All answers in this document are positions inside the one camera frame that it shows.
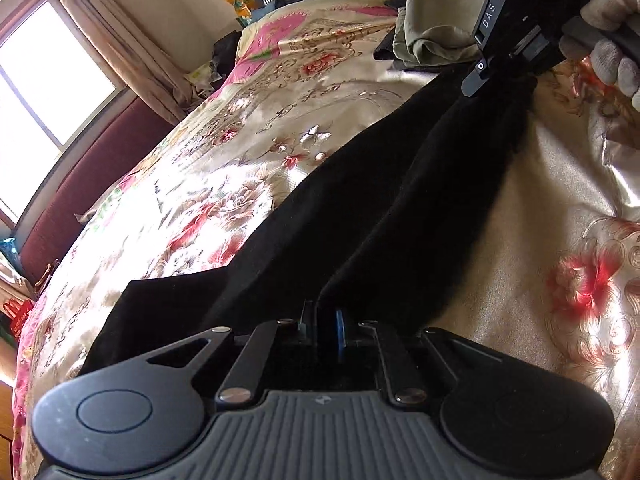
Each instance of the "beige curtain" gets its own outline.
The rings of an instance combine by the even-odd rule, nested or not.
[[[120,78],[171,124],[196,101],[193,86],[114,0],[60,0]]]

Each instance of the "floral bedspread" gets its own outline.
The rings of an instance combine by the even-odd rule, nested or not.
[[[395,23],[384,1],[305,0],[251,25],[225,86],[103,203],[22,333],[16,479],[41,460],[31,409],[75,376],[130,280],[228,264],[314,168],[428,83],[373,60]],[[618,422],[601,473],[623,479],[640,435],[640,210],[628,179],[640,134],[624,103],[590,102],[574,72],[540,78],[527,145],[434,324],[599,391]]]

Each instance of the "metal screw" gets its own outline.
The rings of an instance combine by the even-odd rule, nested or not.
[[[427,392],[420,388],[405,388],[396,393],[396,400],[401,404],[421,404],[427,400]]]
[[[246,388],[227,388],[220,392],[218,398],[227,404],[242,404],[251,399],[251,392]]]

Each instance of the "white glove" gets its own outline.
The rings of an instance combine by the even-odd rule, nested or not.
[[[640,0],[591,0],[580,15],[589,25],[600,30],[616,30],[625,23],[640,35]],[[560,50],[567,59],[580,60],[589,54],[587,38],[581,34],[563,36]],[[596,76],[605,84],[616,84],[620,91],[632,98],[640,111],[640,68],[626,57],[610,40],[599,40],[591,52],[591,64]]]

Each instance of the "gray ribbed surface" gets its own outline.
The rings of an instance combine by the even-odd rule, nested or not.
[[[221,415],[161,480],[498,480],[449,447],[430,419],[377,392],[271,392],[258,408]],[[599,478],[590,472],[575,480]]]

